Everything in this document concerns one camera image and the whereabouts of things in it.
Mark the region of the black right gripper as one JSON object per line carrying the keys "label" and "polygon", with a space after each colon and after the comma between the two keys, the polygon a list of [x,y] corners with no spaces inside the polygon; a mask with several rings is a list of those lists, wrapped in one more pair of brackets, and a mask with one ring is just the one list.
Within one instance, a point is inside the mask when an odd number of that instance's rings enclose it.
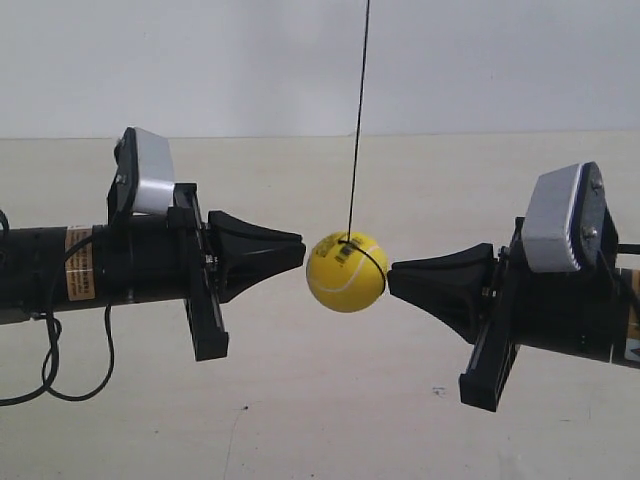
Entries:
{"label": "black right gripper", "polygon": [[492,244],[395,262],[387,273],[392,296],[434,316],[467,343],[476,341],[459,377],[460,399],[490,412],[497,410],[522,345],[623,363],[623,274],[615,266],[618,233],[612,219],[604,220],[596,267],[576,274],[532,272],[521,239],[523,223],[516,219],[509,252],[501,256],[501,284],[478,339],[495,270]]}

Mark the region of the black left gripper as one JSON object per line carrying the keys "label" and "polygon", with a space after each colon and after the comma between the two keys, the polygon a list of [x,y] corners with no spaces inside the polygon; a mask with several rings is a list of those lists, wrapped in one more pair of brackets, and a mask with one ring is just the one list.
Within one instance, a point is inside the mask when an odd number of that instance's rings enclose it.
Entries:
{"label": "black left gripper", "polygon": [[[252,224],[222,210],[209,211],[207,225],[210,243],[196,185],[178,183],[166,214],[93,226],[92,305],[181,300],[195,359],[226,357],[229,334],[219,300],[228,303],[258,283],[300,267],[306,246],[300,234]],[[213,257],[217,293],[208,277],[207,261]]]}

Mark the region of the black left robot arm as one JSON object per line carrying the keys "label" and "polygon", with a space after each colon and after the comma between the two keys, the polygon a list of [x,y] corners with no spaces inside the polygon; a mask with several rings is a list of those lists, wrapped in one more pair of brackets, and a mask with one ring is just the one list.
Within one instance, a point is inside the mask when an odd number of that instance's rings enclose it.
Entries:
{"label": "black left robot arm", "polygon": [[108,225],[13,229],[1,241],[1,318],[181,300],[198,361],[224,358],[221,305],[300,267],[301,235],[215,210],[200,215],[193,183],[177,185],[163,214]]}

